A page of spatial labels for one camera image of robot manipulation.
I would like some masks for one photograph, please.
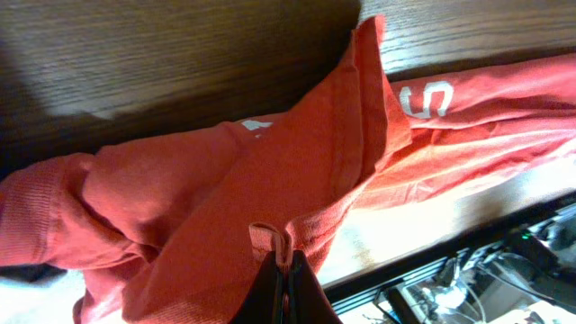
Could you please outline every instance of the white print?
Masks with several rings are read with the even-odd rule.
[[[271,122],[261,122],[261,121],[243,121],[242,125],[246,127],[249,131],[255,131],[259,128],[268,128],[272,126]]]
[[[434,92],[443,92],[444,99],[440,108],[438,108],[438,115],[446,116],[446,111],[448,106],[452,102],[452,97],[454,96],[454,88],[447,81],[437,81],[427,83],[424,87],[424,103],[422,104],[422,112],[414,113],[410,107],[410,96],[412,92],[408,86],[404,86],[400,90],[400,104],[402,105],[402,110],[409,116],[428,119],[430,117],[430,103],[432,102],[432,94]]]

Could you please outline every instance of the folded red garment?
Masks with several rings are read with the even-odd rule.
[[[390,85],[383,18],[289,112],[56,157],[0,184],[0,266],[84,270],[76,322],[227,322],[258,262],[318,271],[350,208],[469,194],[576,153],[576,56]]]

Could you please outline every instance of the dark wooden surface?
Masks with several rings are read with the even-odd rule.
[[[2,172],[285,111],[373,14],[392,80],[576,45],[574,1],[0,0]]]

